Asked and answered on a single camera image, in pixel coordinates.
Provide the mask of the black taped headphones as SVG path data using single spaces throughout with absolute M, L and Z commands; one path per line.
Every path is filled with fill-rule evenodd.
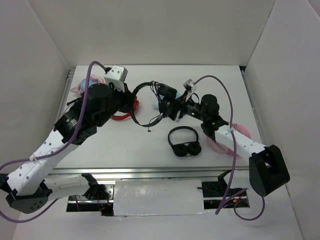
M 153 94 L 156 96 L 157 101 L 158 101 L 158 110 L 159 110 L 159 115 L 154 117 L 154 121 L 148 123 L 148 124 L 140 124 L 138 120 L 136 119 L 135 112 L 134 112 L 134 107 L 133 104 L 131 105 L 131 118 L 132 120 L 139 126 L 144 127 L 144 128 L 151 128 L 155 125 L 157 125 L 164 117 L 167 116 L 165 113 L 165 105 L 166 103 L 170 103 L 170 101 L 174 101 L 177 96 L 177 90 L 164 84 L 160 83 L 157 81 L 149 81 L 149 82 L 143 82 L 139 84 L 132 92 L 133 98 L 135 99 L 138 92 L 145 87 L 150 87 L 151 91 Z

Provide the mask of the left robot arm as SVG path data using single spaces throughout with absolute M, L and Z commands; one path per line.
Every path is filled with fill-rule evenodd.
M 97 199 L 105 187 L 90 173 L 75 177 L 48 177 L 67 155 L 97 133 L 116 112 L 130 110 L 135 96 L 97 83 L 74 100 L 73 106 L 54 124 L 44 143 L 15 171 L 0 176 L 0 188 L 8 193 L 8 205 L 24 214 L 41 209 L 48 201 L 78 195 Z

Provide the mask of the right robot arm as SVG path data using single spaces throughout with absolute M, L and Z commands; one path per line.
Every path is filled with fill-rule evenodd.
M 265 197 L 291 179 L 284 157 L 276 145 L 266 146 L 243 135 L 224 120 L 214 95 L 206 94 L 199 103 L 181 96 L 177 101 L 179 118 L 188 115 L 201 121 L 203 133 L 216 143 L 230 149 L 236 145 L 236 154 L 248 162 L 250 187 Z

